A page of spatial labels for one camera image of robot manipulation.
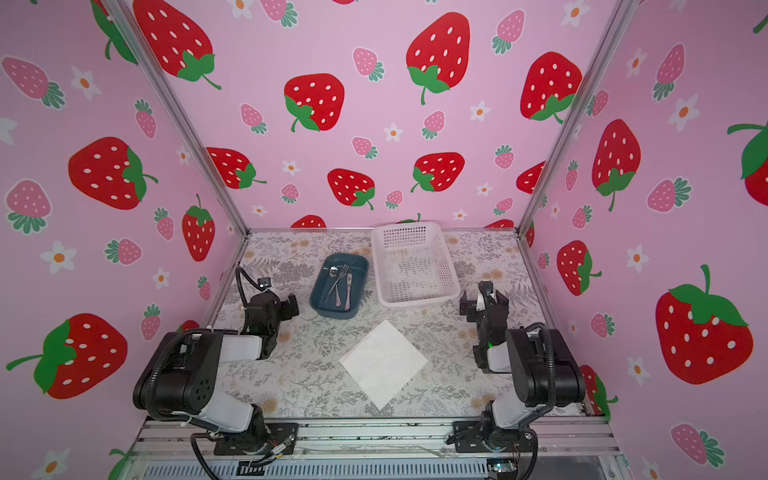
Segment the silver fork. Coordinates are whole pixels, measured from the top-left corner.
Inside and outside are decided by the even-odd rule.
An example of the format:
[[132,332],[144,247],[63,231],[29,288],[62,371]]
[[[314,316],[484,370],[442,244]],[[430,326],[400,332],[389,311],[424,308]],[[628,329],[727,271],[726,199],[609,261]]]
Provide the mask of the silver fork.
[[331,296],[335,295],[336,305],[340,304],[340,297],[338,293],[338,283],[341,279],[346,277],[348,269],[349,269],[348,264],[344,264],[342,266],[332,265],[329,268],[329,275],[334,279],[334,282],[325,297],[326,301],[329,301]]

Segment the silver spoon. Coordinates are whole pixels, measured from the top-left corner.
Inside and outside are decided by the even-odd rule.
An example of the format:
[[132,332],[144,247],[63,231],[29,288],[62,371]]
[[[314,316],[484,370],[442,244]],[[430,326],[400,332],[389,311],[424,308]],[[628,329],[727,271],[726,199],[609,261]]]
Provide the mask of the silver spoon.
[[343,268],[336,265],[332,265],[329,269],[329,274],[333,278],[333,283],[331,288],[329,289],[326,299],[327,300],[333,299],[334,304],[336,306],[340,306],[341,300],[340,300],[340,294],[338,291],[338,283],[341,280],[342,276],[344,275]]

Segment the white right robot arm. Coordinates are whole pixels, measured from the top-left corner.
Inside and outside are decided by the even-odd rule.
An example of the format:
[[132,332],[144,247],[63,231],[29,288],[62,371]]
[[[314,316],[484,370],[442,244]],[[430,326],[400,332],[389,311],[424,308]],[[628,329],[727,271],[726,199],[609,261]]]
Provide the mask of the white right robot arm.
[[508,374],[513,389],[489,401],[474,423],[455,422],[447,439],[459,453],[534,451],[531,424],[556,407],[578,404],[586,383],[561,333],[542,322],[508,326],[510,301],[490,281],[478,297],[463,293],[459,315],[476,327],[476,366],[485,374]]

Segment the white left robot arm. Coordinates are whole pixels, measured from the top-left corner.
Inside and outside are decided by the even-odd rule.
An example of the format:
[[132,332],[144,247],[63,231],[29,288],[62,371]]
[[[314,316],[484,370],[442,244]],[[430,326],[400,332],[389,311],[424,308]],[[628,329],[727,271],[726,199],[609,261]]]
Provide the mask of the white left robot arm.
[[156,421],[201,428],[191,439],[215,443],[214,453],[268,460],[293,453],[298,425],[265,422],[264,412],[216,386],[219,367],[269,357],[283,321],[299,314],[296,297],[257,294],[245,306],[245,331],[191,329],[165,335],[133,390],[134,406]]

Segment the white paper napkin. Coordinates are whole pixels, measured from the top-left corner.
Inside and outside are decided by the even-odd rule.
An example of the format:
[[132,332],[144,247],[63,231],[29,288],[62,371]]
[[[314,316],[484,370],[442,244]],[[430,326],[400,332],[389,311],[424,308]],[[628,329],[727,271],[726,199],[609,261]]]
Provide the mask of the white paper napkin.
[[384,321],[339,362],[381,410],[419,373],[428,359],[389,321]]

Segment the teal plastic tray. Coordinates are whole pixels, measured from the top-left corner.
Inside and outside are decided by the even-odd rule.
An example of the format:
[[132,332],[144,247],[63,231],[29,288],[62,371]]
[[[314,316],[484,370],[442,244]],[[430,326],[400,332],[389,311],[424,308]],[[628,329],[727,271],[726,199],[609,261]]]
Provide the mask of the teal plastic tray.
[[[341,305],[336,306],[334,300],[325,300],[325,297],[332,286],[333,278],[329,275],[329,268],[332,265],[342,266],[344,264],[349,265],[353,275],[352,287],[351,287],[351,307],[349,311],[344,311],[344,304],[346,298],[346,277],[341,279],[338,283],[338,291],[340,294]],[[320,269],[320,273],[316,279],[312,292],[310,294],[309,304],[310,306],[321,316],[337,320],[348,320],[353,318],[362,303],[363,294],[365,293],[365,283],[369,270],[369,261],[357,254],[349,253],[334,253],[328,256]]]

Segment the white perforated plastic basket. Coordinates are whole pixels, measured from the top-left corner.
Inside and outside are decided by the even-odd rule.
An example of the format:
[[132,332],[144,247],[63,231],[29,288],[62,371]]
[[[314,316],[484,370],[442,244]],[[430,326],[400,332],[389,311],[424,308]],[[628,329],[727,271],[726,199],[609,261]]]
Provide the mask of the white perforated plastic basket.
[[459,297],[459,280],[437,223],[376,227],[371,244],[376,289],[383,306],[422,308]]

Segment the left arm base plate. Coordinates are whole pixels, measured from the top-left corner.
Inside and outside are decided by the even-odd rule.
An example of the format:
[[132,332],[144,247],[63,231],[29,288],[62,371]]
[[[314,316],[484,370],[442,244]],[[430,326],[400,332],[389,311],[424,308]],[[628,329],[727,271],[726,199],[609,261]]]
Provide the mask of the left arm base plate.
[[268,422],[241,433],[222,434],[215,443],[215,456],[291,455],[298,437],[299,424]]

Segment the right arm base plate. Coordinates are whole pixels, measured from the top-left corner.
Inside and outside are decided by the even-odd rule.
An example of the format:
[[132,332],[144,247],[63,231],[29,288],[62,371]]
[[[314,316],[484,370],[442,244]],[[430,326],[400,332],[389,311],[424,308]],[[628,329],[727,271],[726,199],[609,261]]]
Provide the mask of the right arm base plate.
[[502,429],[480,420],[454,421],[445,444],[458,453],[533,453],[538,439],[532,430]]

